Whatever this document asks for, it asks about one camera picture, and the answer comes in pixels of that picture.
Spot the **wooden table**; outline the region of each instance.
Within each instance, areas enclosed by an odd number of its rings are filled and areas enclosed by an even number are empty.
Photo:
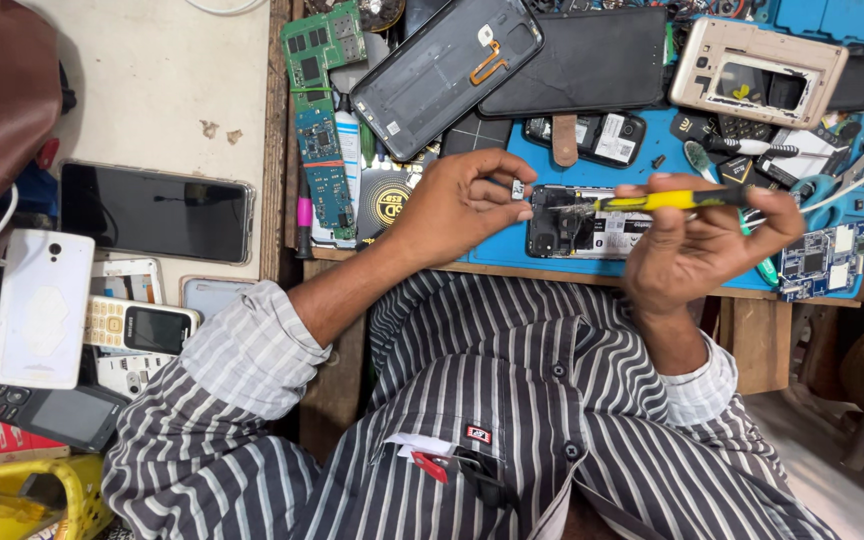
[[[297,244],[296,202],[299,188],[299,153],[294,137],[293,108],[288,100],[287,74],[277,36],[286,20],[304,16],[303,0],[272,0],[269,38],[269,116],[266,127],[267,159],[263,190],[267,216],[263,227],[263,261],[277,256],[278,267],[263,275],[288,280],[298,275],[298,262],[294,259]],[[275,222],[269,219],[274,216]],[[354,251],[313,248],[315,260],[304,263],[304,275],[310,279],[318,273],[354,256]],[[569,272],[511,268],[487,264],[452,262],[443,270],[509,276],[617,287],[619,278],[590,276]],[[779,390],[788,386],[790,331],[792,304],[778,301],[774,292],[719,287],[712,292],[722,297],[719,319],[720,342],[736,359],[739,368],[739,387],[742,394]],[[815,298],[810,304],[857,308],[864,302],[864,277],[853,300]],[[340,337],[335,350],[337,363],[319,369],[317,380],[300,407],[300,442],[320,460],[324,460],[338,436],[354,422],[359,403],[357,385],[362,374],[365,347],[365,323],[360,319]]]

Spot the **blue circuit board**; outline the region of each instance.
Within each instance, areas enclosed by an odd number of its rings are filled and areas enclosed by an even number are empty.
[[[353,202],[332,109],[311,108],[297,112],[295,132],[318,224],[334,229],[336,239],[354,239]]]
[[[782,250],[779,292],[794,302],[852,290],[864,269],[864,221],[810,232]]]

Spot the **shirt button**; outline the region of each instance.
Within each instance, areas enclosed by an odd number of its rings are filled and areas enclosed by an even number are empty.
[[[571,441],[565,443],[562,450],[565,452],[565,457],[568,458],[569,461],[578,460],[579,456],[582,454],[582,447],[572,443]]]

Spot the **shirt label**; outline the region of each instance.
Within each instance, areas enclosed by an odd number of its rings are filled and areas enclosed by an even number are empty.
[[[466,425],[465,426],[465,436],[470,439],[475,439],[480,442],[486,443],[488,446],[492,446],[492,432],[486,431],[482,427],[478,427],[476,425]]]

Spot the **screwdriver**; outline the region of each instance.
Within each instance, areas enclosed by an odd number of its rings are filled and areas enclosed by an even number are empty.
[[[651,193],[644,197],[631,197],[628,199],[608,198],[598,199],[593,202],[581,202],[565,206],[554,206],[550,210],[570,211],[580,215],[594,215],[599,212],[640,213],[652,212],[660,207],[673,207],[681,210],[696,209],[701,207],[748,207],[749,200],[746,198],[744,187],[724,187],[708,191],[662,191]]]
[[[755,140],[753,138],[724,138],[709,135],[702,142],[702,146],[705,150],[720,150],[743,156],[766,156],[769,158],[796,158],[803,156],[818,159],[832,157],[829,153],[802,152],[797,146],[773,145],[764,140]]]

